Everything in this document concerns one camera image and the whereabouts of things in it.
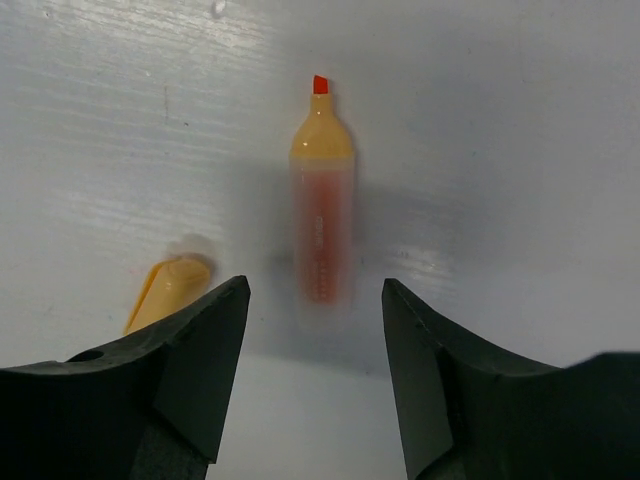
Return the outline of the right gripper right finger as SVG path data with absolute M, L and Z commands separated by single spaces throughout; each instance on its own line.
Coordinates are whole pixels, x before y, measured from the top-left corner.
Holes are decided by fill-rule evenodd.
M 395 279 L 382 311 L 409 478 L 638 477 L 637 353 L 553 367 L 481 338 Z

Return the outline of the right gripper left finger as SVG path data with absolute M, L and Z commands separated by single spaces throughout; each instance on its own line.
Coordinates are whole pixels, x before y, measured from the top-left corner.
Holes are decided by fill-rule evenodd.
M 250 287 L 233 277 L 184 309 L 64 362 L 1 372 L 5 479 L 202 479 L 215 463 Z

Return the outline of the orange highlighter cap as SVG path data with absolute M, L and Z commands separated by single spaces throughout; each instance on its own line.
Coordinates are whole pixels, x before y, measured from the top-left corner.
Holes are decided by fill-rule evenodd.
M 146 328 L 199 299 L 211 281 L 211 267 L 196 257 L 174 257 L 149 271 L 123 334 Z

